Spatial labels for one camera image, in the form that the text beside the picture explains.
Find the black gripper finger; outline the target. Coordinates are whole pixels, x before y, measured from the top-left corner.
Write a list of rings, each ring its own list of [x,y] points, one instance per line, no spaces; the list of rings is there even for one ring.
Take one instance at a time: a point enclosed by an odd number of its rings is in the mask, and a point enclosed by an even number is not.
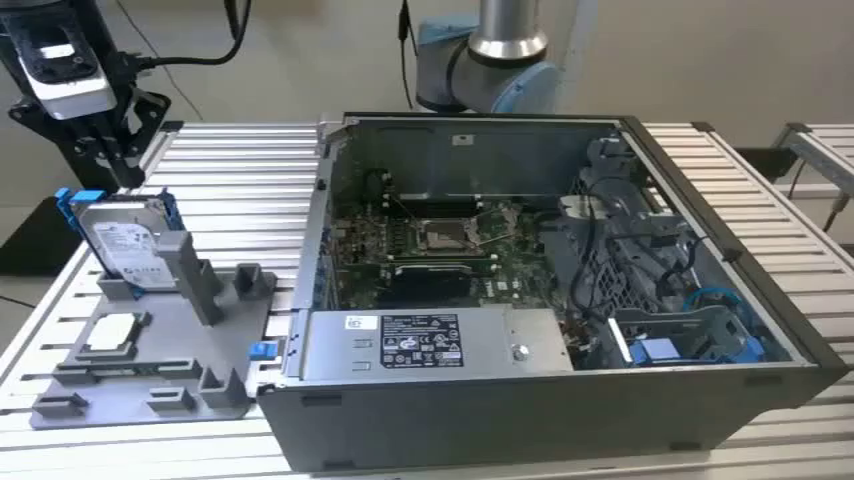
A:
[[[54,144],[68,161],[112,161],[117,157],[117,137],[109,123],[110,112],[57,120],[33,99],[21,98],[9,108],[8,115]]]
[[[141,185],[140,162],[170,107],[165,95],[141,89],[114,89],[116,106],[109,113],[109,169],[124,188]]]

